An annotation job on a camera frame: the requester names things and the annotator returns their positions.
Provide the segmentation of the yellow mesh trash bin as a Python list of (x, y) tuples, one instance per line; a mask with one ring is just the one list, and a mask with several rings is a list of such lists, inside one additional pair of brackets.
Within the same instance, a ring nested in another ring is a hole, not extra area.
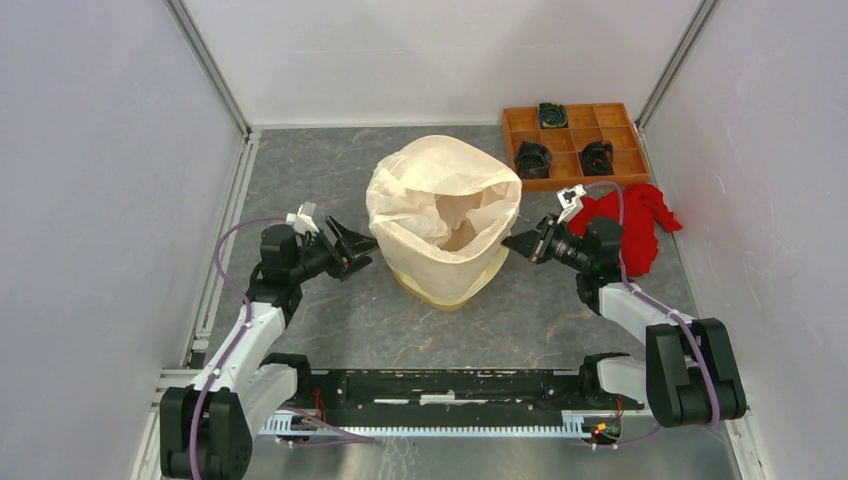
[(499, 273), (509, 255), (509, 250), (501, 246), (495, 256), (487, 265), (486, 269), (478, 276), (478, 278), (470, 285), (470, 287), (456, 300), (445, 300), (437, 297), (432, 297), (423, 292), (419, 286), (408, 276), (392, 271), (397, 283), (403, 287), (408, 293), (421, 300), (425, 304), (444, 312), (455, 312), (465, 306), (468, 301), (476, 295), (480, 290), (486, 287), (493, 278)]

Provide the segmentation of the cream translucent plastic trash bag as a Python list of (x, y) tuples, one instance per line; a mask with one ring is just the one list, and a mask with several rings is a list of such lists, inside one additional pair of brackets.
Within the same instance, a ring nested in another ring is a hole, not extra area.
[(379, 161), (365, 192), (369, 230), (391, 271), (427, 295), (456, 300), (503, 246), (522, 182), (457, 138), (418, 138)]

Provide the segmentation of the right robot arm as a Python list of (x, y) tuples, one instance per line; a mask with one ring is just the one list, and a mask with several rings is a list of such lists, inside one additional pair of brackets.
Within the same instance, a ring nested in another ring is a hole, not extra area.
[(622, 226), (609, 217), (591, 219), (576, 235), (548, 215), (502, 242), (534, 264), (557, 261), (574, 269), (580, 300), (645, 348), (642, 361), (627, 355), (597, 360), (577, 382), (580, 400), (602, 408), (620, 394), (648, 406), (665, 428), (744, 417), (748, 402), (725, 324), (682, 314), (646, 293), (628, 274), (622, 236)]

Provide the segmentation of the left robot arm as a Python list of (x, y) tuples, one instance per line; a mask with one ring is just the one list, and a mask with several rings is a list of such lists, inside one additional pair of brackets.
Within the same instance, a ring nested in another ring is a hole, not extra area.
[(305, 282), (344, 281), (368, 266), (377, 241), (308, 210), (266, 219), (260, 260), (224, 343), (185, 386), (160, 401), (160, 468), (172, 479), (241, 479), (264, 424), (286, 403), (306, 405), (314, 381), (306, 356), (273, 354), (302, 300)]

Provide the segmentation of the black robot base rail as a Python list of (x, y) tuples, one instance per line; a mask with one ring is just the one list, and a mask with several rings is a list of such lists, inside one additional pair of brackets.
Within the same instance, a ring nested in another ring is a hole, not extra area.
[(641, 395), (602, 390), (590, 355), (576, 370), (313, 370), (289, 405), (342, 426), (554, 425), (563, 414), (640, 411)]

